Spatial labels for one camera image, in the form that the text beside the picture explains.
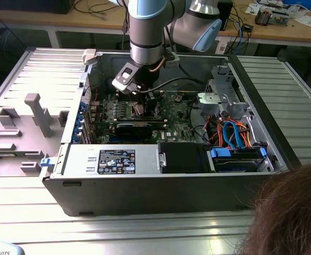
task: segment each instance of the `floor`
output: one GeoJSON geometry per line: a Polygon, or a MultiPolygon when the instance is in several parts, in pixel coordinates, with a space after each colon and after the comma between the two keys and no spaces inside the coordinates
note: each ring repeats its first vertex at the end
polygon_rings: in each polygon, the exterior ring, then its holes
{"type": "MultiPolygon", "coordinates": [[[[32,47],[50,47],[50,42],[45,31],[31,31],[15,29],[13,32],[26,44],[32,47]]],[[[9,74],[16,61],[24,51],[24,47],[17,39],[9,34],[6,29],[0,30],[0,85],[9,74]]],[[[94,35],[92,37],[88,33],[72,33],[59,32],[58,37],[61,45],[64,48],[97,48],[97,49],[116,49],[118,42],[121,42],[122,37],[119,35],[94,35]]],[[[217,43],[211,48],[209,53],[214,52],[217,43]]],[[[300,74],[303,75],[309,61],[311,60],[311,48],[306,47],[280,47],[272,45],[257,45],[249,44],[246,52],[239,52],[241,55],[253,55],[256,51],[258,56],[278,56],[284,57],[291,66],[300,74]]],[[[311,76],[307,81],[311,87],[311,76]]]]}

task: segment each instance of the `side panel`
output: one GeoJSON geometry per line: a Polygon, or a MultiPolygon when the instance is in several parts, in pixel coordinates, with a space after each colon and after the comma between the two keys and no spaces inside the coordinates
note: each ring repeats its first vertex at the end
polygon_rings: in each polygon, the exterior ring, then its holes
{"type": "Polygon", "coordinates": [[[43,181],[69,216],[196,213],[251,207],[268,175],[43,181]]]}

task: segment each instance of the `motherboard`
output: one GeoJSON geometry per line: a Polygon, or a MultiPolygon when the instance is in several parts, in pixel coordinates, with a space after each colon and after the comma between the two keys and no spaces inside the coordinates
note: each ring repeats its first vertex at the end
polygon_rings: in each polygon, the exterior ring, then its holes
{"type": "Polygon", "coordinates": [[[159,93],[151,102],[155,107],[147,114],[139,114],[140,105],[133,95],[117,93],[95,101],[91,117],[96,143],[195,142],[188,115],[192,97],[178,92],[159,93]],[[122,135],[119,128],[136,134],[122,135]]]}

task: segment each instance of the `sticker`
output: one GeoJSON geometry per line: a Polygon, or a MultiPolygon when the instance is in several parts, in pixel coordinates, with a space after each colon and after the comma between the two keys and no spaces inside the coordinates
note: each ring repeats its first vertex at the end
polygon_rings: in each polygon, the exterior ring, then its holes
{"type": "Polygon", "coordinates": [[[101,150],[99,174],[135,174],[135,150],[101,150]]]}

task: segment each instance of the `metal workbench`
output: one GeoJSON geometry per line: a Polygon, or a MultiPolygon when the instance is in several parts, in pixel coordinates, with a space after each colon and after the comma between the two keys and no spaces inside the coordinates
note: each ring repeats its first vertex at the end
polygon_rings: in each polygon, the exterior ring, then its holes
{"type": "MultiPolygon", "coordinates": [[[[51,113],[67,110],[84,70],[82,53],[25,52],[0,88],[0,110],[15,106],[20,114],[30,113],[23,103],[28,92],[48,95],[41,105],[51,113]]],[[[310,161],[311,90],[276,58],[239,60],[299,159],[310,161]]],[[[250,211],[69,217],[38,177],[10,175],[0,177],[0,239],[19,244],[28,255],[234,254],[252,222],[250,211]]]]}

